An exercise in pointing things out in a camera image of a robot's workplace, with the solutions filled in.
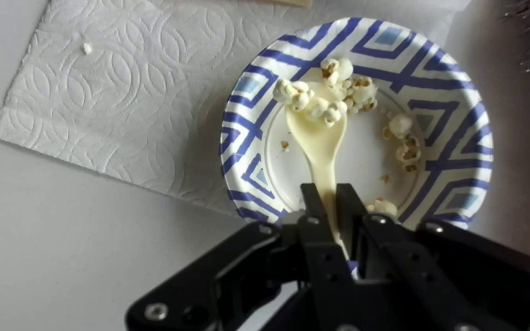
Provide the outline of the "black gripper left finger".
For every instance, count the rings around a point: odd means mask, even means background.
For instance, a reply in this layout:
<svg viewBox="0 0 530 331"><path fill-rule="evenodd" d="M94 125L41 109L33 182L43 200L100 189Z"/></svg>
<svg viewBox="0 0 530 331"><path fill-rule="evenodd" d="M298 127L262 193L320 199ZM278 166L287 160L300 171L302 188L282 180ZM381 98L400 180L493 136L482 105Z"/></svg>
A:
<svg viewBox="0 0 530 331"><path fill-rule="evenodd" d="M346 276L348 263L335 243L322 199L313 184L302 184L300 193L306 204L298 221L300 241L311 276Z"/></svg>

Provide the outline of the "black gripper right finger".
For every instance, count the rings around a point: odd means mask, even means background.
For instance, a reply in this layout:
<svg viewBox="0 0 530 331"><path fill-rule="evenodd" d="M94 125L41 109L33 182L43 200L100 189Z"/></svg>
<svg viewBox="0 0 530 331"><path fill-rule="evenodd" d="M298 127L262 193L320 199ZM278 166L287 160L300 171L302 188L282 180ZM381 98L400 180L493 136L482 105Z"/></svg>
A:
<svg viewBox="0 0 530 331"><path fill-rule="evenodd" d="M390 276L390 261L385 241L392 223L387 215L372 213L352 184L341 184L337 191L339 230L344 241L346 259L355 276Z"/></svg>

